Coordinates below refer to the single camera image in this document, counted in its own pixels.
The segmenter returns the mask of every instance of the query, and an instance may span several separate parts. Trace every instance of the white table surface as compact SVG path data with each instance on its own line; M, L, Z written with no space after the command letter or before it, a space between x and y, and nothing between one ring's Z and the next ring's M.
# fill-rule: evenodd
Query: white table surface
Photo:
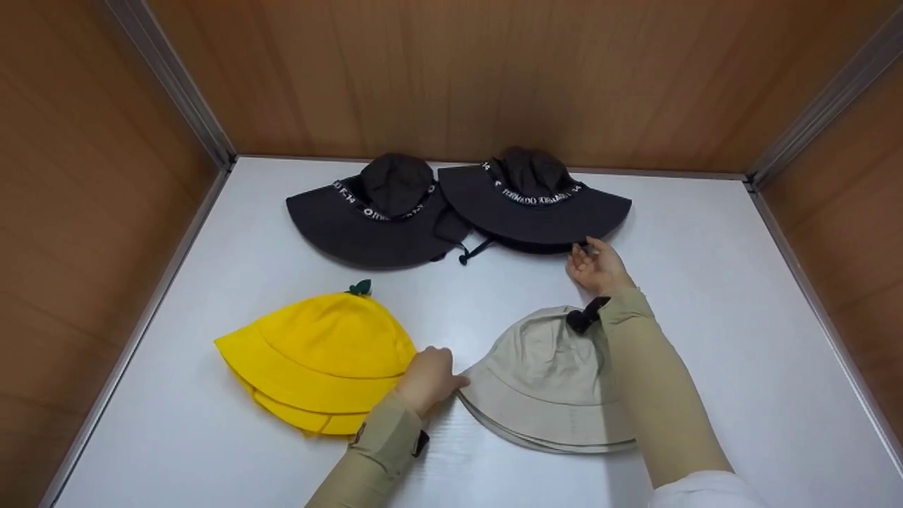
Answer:
M263 412L213 346L281 306L372 278L418 348L450 347L461 370L520 317L586 301L560 256L492 247L467 267L453 252L384 272L325 259L284 199L362 165L238 161L57 506L303 505L345 445L304 438ZM683 356L737 473L775 507L903 505L903 480L742 183L579 178L634 201L611 242ZM393 506L627 507L650 494L636 451L528 451L459 402L430 434Z

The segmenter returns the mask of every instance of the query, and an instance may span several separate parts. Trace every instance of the yellow bucket hat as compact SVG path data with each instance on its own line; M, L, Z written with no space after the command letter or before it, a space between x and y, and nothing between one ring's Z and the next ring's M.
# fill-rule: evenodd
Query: yellow bucket hat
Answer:
M416 354L405 330L368 292L366 280L348 293L303 300L215 343L267 404L322 415L366 414Z
M367 413L348 414L323 414L311 413L303 409L286 406L276 400L270 399L261 391L258 391L250 383L245 381L232 371L245 390L251 394L251 398L260 407L273 413L277 418L299 428L306 436L353 436L364 423Z

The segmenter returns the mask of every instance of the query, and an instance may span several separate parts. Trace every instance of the bucket hat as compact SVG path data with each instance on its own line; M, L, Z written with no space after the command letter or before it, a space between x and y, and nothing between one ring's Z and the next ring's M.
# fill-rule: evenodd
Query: bucket hat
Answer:
M382 155L360 174L285 203L316 249L362 268L440 259L472 230L445 201L430 166L410 155Z
M565 252L587 236L604 238L631 205L630 199L574 180L555 157L520 147L482 165L440 169L439 183L455 211L487 235L487 244L536 254Z
M499 425L496 421L488 418L486 415L481 413L479 409L476 409L471 405L467 399L460 397L461 403L470 412L474 419L476 419L483 427L487 428L493 434L506 441L518 445L519 447L524 447L527 449L531 449L537 452L545 452L551 454L601 454L601 453L609 453L609 452L617 452L621 450L629 450L636 446L635 440L625 441L623 443L613 443L610 445L586 445L586 446L576 446L576 445L565 445L562 443L552 443L549 441L543 441L542 439L537 439L535 437L524 436L522 434L517 434L508 428L504 428Z
M611 451L634 439L615 393L601 324L577 334L576 309L540 309L511 325L465 375L460 396L493 431L567 453Z
M358 432L364 419L367 418L368 413L325 414L293 408L267 397L265 393L242 379L237 372L232 371L232 373L251 395L251 399L261 408L266 409L285 423L297 427L305 435L351 436Z
M325 423L318 415L373 409L416 353L368 289L364 281L348 293L303 300L215 344L239 379L253 387L259 404L286 421L313 421L296 427L320 431Z

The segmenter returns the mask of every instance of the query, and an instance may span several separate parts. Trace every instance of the khaki jacket sleeve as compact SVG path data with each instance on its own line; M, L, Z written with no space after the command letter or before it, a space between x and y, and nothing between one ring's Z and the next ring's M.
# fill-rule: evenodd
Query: khaki jacket sleeve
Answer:
M423 422L390 392L367 416L348 451L307 508L382 508L414 461Z
M695 471L731 471L690 372L638 289L599 312L621 402L654 487Z

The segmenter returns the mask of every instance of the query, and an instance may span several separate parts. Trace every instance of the wooden wall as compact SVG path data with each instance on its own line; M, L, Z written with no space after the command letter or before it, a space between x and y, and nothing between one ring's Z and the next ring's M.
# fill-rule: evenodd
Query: wooden wall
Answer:
M101 2L0 16L0 504L35 506L215 170Z
M903 61L765 189L768 206L903 439Z
M743 172L897 0L150 0L239 153Z

